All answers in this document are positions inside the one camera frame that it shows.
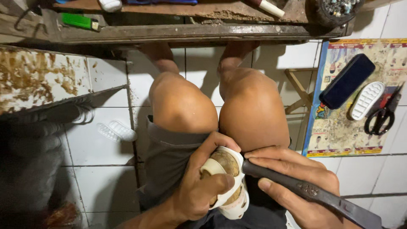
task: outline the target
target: white rubber sole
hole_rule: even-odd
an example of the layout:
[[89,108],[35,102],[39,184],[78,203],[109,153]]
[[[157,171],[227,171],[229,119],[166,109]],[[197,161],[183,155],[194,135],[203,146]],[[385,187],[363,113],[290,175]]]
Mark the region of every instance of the white rubber sole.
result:
[[354,120],[361,120],[369,110],[372,108],[373,104],[380,98],[384,92],[384,84],[382,82],[373,82],[366,85],[359,96],[355,100],[350,110],[350,116]]
[[[228,219],[240,219],[249,206],[249,194],[246,191],[244,184],[245,174],[242,173],[243,157],[240,153],[233,151],[229,148],[219,146],[215,151],[222,151],[230,154],[239,166],[239,173],[234,177],[234,186],[225,194],[218,195],[216,203],[210,208],[214,209],[219,207],[220,212]],[[209,158],[201,167],[201,172],[208,171],[209,174],[226,174],[224,168],[214,159]],[[242,187],[240,195],[233,203],[223,206],[223,204],[235,193],[235,191]]]
[[109,127],[115,134],[120,136],[123,141],[135,141],[137,139],[137,134],[134,130],[127,128],[117,120],[109,122]]
[[98,132],[101,133],[103,136],[107,137],[108,139],[119,143],[121,141],[120,136],[115,134],[113,130],[111,130],[107,125],[103,123],[98,123]]

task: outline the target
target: white shoe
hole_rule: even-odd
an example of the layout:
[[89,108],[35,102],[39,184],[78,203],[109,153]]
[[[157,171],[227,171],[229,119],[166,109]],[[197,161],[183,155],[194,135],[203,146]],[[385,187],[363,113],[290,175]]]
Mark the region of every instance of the white shoe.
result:
[[359,93],[355,103],[352,105],[350,116],[354,120],[361,120],[372,108],[373,104],[380,98],[383,92],[384,84],[382,82],[373,82],[366,85]]
[[[240,219],[243,217],[244,212],[249,207],[249,194],[247,193],[247,188],[245,187],[244,176],[242,173],[243,157],[240,153],[233,151],[229,148],[219,146],[215,152],[223,152],[231,155],[236,163],[238,164],[238,174],[234,176],[234,186],[231,190],[227,191],[225,194],[217,195],[217,201],[210,208],[214,209],[219,207],[220,212],[228,219]],[[208,171],[210,175],[215,174],[227,174],[225,169],[216,160],[209,158],[205,164],[201,167],[201,172],[204,170]],[[232,203],[224,205],[226,201],[241,188],[239,197]]]

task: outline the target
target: scissors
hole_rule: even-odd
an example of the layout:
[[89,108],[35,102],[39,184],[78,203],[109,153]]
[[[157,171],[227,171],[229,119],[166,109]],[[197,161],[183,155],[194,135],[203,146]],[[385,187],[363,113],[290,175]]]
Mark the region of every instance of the scissors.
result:
[[[390,97],[390,99],[387,101],[386,105],[383,108],[377,109],[374,113],[369,115],[368,119],[365,122],[365,133],[368,135],[383,135],[387,131],[390,130],[390,128],[393,126],[394,123],[394,111],[396,110],[398,101],[401,98],[400,91],[404,86],[404,82],[397,86],[397,88],[394,90],[394,93]],[[376,121],[373,125],[373,128],[370,130],[370,122],[372,121],[373,117],[376,117]],[[384,127],[382,130],[381,128],[383,127],[384,122],[389,118],[389,123],[387,124],[386,127]]]

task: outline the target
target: fingernail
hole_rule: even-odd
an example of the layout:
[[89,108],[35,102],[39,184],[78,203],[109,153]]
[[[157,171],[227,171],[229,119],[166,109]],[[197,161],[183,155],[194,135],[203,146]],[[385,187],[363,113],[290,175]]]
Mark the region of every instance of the fingernail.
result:
[[226,179],[228,180],[228,188],[231,189],[234,186],[234,177],[227,174]]
[[273,182],[272,182],[271,180],[267,179],[267,178],[261,178],[261,179],[258,181],[258,187],[259,187],[262,191],[264,191],[264,190],[269,189],[272,183],[273,183]]

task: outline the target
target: dark metal tool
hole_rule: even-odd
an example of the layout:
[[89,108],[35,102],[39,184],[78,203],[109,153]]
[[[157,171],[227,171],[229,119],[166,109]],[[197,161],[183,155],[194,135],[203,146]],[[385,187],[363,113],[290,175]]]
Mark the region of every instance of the dark metal tool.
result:
[[305,200],[321,204],[332,212],[342,215],[359,227],[364,229],[382,228],[380,216],[325,191],[314,184],[255,165],[248,160],[243,162],[242,172],[246,175],[268,178],[288,188]]
[[[383,135],[388,130],[390,130],[394,123],[394,111],[397,108],[398,101],[400,101],[400,92],[403,86],[404,82],[394,90],[392,96],[389,98],[383,108],[377,109],[375,112],[368,116],[368,119],[365,122],[366,134]],[[372,121],[373,117],[376,117],[376,121],[374,122],[373,128],[370,130],[370,122]],[[389,123],[384,126],[384,123],[387,119],[389,119]]]

